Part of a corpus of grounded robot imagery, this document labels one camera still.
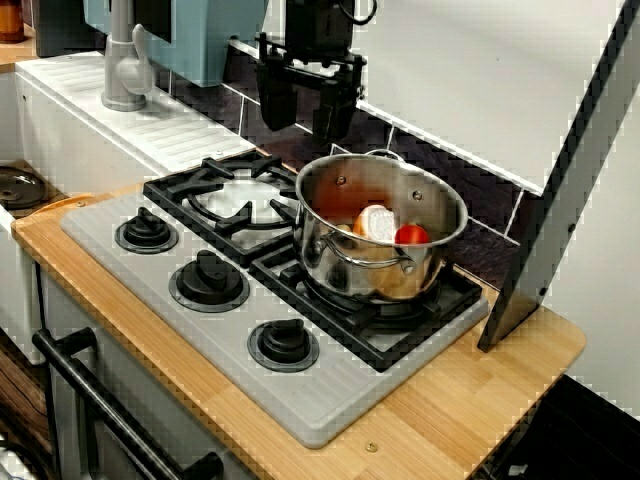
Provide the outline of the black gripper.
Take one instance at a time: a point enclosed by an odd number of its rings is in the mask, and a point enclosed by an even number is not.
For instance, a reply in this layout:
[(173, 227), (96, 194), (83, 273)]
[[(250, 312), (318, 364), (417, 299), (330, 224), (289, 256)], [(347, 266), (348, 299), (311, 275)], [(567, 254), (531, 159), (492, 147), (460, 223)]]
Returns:
[(320, 90), (313, 111), (313, 140), (329, 144), (348, 133), (356, 103), (365, 98), (363, 70), (367, 60), (347, 51), (345, 55), (299, 54), (285, 46), (283, 38), (266, 32), (255, 37), (257, 64), (266, 73), (258, 76), (260, 108), (265, 125), (279, 131), (296, 122), (297, 92), (293, 85)]

